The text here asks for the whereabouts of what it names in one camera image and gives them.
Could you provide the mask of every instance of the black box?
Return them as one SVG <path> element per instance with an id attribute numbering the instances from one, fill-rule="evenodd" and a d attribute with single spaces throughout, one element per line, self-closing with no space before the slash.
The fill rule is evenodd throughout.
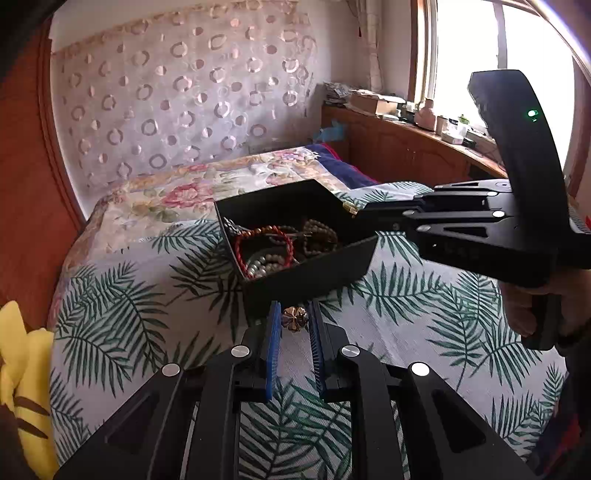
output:
<path id="1" fill-rule="evenodd" d="M 238 266 L 229 232 L 222 228 L 223 241 L 242 284 L 246 314 L 251 319 L 265 317 L 273 300 L 280 301 L 283 308 L 295 306 L 363 277 L 378 242 L 374 231 L 360 228 L 343 203 L 315 180 L 245 193 L 220 200 L 215 206 L 220 222 L 226 217 L 254 229 L 267 225 L 300 227 L 305 220 L 314 219 L 331 227 L 339 237 L 339 247 L 333 252 L 250 280 Z M 272 245 L 263 237 L 244 240 L 242 256 L 247 259 L 266 246 Z"/>

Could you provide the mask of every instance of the screw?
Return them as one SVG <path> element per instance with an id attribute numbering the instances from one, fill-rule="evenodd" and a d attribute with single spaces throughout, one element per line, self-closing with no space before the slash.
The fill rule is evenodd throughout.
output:
<path id="1" fill-rule="evenodd" d="M 344 356 L 348 356 L 349 358 L 353 358 L 354 356 L 358 356 L 360 353 L 359 348 L 357 348 L 355 345 L 347 345 L 344 346 L 340 352 L 344 355 Z"/>
<path id="2" fill-rule="evenodd" d="M 181 368 L 177 364 L 166 364 L 162 367 L 162 374 L 165 377 L 174 377 L 178 375 L 181 371 Z"/>
<path id="3" fill-rule="evenodd" d="M 236 345 L 232 349 L 232 356 L 237 358 L 242 358 L 243 356 L 247 356 L 251 350 L 246 345 Z"/>
<path id="4" fill-rule="evenodd" d="M 428 367 L 428 365 L 423 364 L 421 362 L 417 362 L 415 364 L 412 364 L 410 370 L 412 370 L 412 372 L 415 375 L 418 375 L 419 377 L 426 377 L 429 372 L 431 371 L 431 369 Z"/>

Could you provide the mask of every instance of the bed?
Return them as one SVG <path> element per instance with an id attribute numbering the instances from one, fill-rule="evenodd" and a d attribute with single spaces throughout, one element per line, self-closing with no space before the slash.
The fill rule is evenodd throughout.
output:
<path id="1" fill-rule="evenodd" d="M 162 365 L 200 365 L 255 320 L 220 248 L 213 201 L 310 178 L 358 206 L 430 191 L 375 185 L 312 145 L 141 177 L 98 203 L 64 262 L 49 321 L 60 463 Z M 378 235 L 367 275 L 319 298 L 324 319 L 383 361 L 430 364 L 526 457 L 552 415 L 564 361 L 521 346 L 495 281 L 423 261 L 402 234 Z M 349 406 L 318 398 L 304 330 L 283 332 L 272 403 L 242 414 L 241 478 L 348 477 Z"/>

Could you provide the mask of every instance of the wooden headboard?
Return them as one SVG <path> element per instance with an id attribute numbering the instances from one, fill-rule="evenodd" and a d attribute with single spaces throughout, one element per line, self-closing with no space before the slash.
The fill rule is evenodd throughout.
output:
<path id="1" fill-rule="evenodd" d="M 51 109 L 47 21 L 0 83 L 0 304 L 46 324 L 61 264 L 84 221 L 61 159 Z"/>

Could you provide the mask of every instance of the person's hand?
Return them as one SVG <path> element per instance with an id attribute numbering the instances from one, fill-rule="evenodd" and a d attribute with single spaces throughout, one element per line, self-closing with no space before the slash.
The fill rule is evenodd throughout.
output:
<path id="1" fill-rule="evenodd" d="M 522 288 L 499 282 L 507 323 L 521 336 L 535 332 L 536 320 L 531 313 L 533 295 L 555 293 L 562 296 L 564 317 L 558 332 L 562 336 L 574 333 L 591 318 L 591 270 L 563 270 L 556 272 L 540 288 Z"/>

